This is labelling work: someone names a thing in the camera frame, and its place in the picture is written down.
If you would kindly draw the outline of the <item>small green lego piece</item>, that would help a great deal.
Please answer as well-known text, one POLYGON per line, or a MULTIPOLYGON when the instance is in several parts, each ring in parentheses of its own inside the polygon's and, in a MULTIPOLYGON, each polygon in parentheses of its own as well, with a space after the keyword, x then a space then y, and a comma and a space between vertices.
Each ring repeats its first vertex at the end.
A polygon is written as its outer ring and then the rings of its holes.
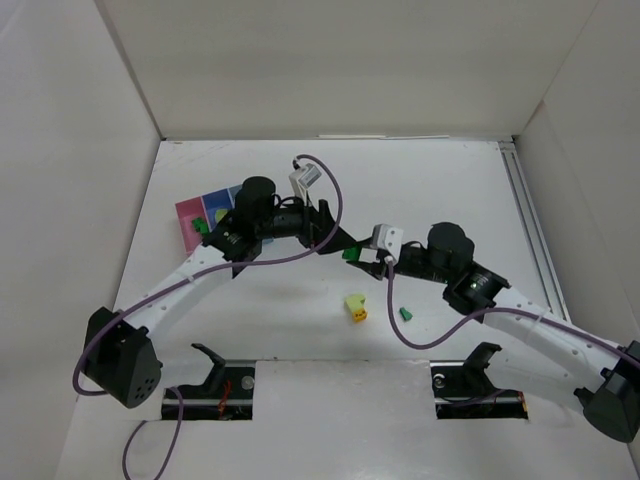
POLYGON ((404 307, 399 309, 399 313, 405 322, 410 321, 413 318, 413 314, 404 307))

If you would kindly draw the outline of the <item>pale green curved lego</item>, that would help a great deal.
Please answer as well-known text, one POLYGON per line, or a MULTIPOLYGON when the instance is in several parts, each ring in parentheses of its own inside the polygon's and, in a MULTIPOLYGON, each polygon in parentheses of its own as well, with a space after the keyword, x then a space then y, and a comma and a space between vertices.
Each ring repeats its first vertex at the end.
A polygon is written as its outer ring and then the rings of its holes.
POLYGON ((227 213, 228 213, 227 209, 217 209, 214 212, 214 222, 215 223, 220 222, 226 216, 227 213))

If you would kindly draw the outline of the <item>dark green square lego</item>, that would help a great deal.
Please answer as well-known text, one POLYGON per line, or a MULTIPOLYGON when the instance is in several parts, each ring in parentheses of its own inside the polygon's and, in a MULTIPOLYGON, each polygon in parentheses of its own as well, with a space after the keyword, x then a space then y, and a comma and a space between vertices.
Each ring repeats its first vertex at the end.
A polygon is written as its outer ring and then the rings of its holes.
POLYGON ((206 235, 209 233, 209 225, 207 221, 202 217, 196 217, 191 221, 194 231, 200 235, 206 235))

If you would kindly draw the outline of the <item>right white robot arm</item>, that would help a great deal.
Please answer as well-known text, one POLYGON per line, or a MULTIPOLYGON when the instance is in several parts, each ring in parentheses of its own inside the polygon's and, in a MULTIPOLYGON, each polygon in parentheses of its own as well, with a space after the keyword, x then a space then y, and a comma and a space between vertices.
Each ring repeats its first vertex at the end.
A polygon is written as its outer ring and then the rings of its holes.
POLYGON ((475 244, 457 224, 433 225, 424 243, 406 242, 401 229, 380 224, 345 253, 349 265, 394 287, 396 276, 444 285, 444 301, 462 318, 423 344, 397 338, 413 350, 431 350, 476 321, 538 354, 529 360, 497 344, 480 344, 464 361, 467 381, 487 398, 502 390, 530 393, 579 414, 605 436, 629 444, 639 432, 639 344, 596 337, 558 319, 504 277, 474 259, 475 244))

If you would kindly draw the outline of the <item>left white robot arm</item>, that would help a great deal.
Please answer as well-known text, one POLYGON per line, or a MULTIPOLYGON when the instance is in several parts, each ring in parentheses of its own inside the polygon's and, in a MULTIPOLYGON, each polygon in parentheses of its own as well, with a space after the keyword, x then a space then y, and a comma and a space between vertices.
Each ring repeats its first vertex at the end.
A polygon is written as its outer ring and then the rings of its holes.
POLYGON ((306 255, 339 252, 356 243, 341 228, 341 217, 325 200, 279 202, 272 180, 246 179, 233 208, 172 274, 133 306, 119 312, 101 307, 91 315, 73 376, 87 377, 128 409, 138 407, 168 370, 157 354, 161 339, 214 289, 261 265, 264 240, 293 237, 306 255))

